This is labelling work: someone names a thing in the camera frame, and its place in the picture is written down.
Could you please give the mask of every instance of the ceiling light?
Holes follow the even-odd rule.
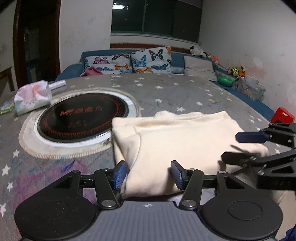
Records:
[[[113,3],[113,9],[123,9],[124,8],[124,5],[120,5],[120,4],[117,4],[117,3]]]

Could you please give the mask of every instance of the doorway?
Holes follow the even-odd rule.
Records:
[[[17,0],[13,54],[18,88],[60,74],[60,6],[61,0]]]

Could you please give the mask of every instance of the green toy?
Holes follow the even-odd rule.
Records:
[[[226,86],[226,87],[231,87],[233,85],[233,80],[227,78],[227,77],[224,77],[224,76],[219,76],[218,77],[218,83],[223,85],[223,86]]]

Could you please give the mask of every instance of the white circular mat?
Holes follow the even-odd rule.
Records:
[[[141,116],[140,106],[130,94],[111,88],[88,88],[68,91],[52,98],[52,105],[72,96],[86,93],[106,93],[121,98],[128,106],[127,118]],[[86,141],[74,143],[54,142],[42,137],[37,124],[42,113],[48,108],[33,111],[25,120],[20,134],[21,147],[31,156],[42,159],[77,158],[104,151],[112,146],[111,131]]]

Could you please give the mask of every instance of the window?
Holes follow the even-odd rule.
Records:
[[[178,0],[114,0],[111,31],[198,42],[201,14],[201,8]]]

